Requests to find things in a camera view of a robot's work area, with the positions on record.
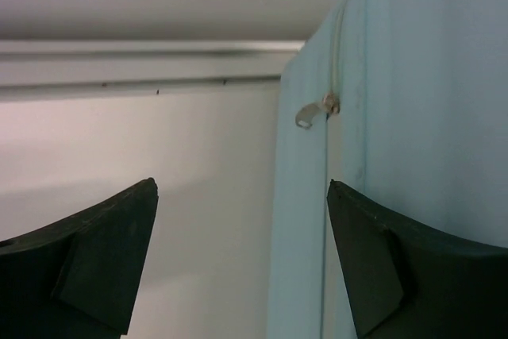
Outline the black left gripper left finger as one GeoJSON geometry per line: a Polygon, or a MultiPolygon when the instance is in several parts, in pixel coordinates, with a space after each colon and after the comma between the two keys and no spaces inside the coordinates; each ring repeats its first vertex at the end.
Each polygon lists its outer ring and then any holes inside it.
{"type": "Polygon", "coordinates": [[[119,338],[129,331],[156,220],[143,179],[1,243],[3,338],[119,338]]]}

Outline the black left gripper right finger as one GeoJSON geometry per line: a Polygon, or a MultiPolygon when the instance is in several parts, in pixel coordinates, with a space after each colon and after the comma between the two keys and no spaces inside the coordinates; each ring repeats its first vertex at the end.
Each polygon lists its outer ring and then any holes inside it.
{"type": "Polygon", "coordinates": [[[327,194],[360,338],[504,338],[507,251],[417,222],[333,181],[327,194]]]}

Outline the light blue suitcase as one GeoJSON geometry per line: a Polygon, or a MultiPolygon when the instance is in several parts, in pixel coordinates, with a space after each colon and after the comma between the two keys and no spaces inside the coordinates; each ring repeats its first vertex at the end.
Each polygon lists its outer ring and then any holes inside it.
{"type": "Polygon", "coordinates": [[[360,338],[329,217],[333,181],[507,251],[507,0],[341,0],[286,66],[270,338],[360,338]],[[296,113],[329,92],[340,113],[297,127],[296,113]]]}

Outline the silver suitcase zipper pull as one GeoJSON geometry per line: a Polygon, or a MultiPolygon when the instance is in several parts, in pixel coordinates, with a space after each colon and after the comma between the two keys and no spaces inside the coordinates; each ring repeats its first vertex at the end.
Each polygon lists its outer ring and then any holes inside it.
{"type": "Polygon", "coordinates": [[[313,126],[313,120],[319,115],[327,118],[338,115],[341,110],[340,99],[333,92],[325,94],[320,102],[304,105],[295,115],[294,122],[300,129],[308,130],[313,126]]]}

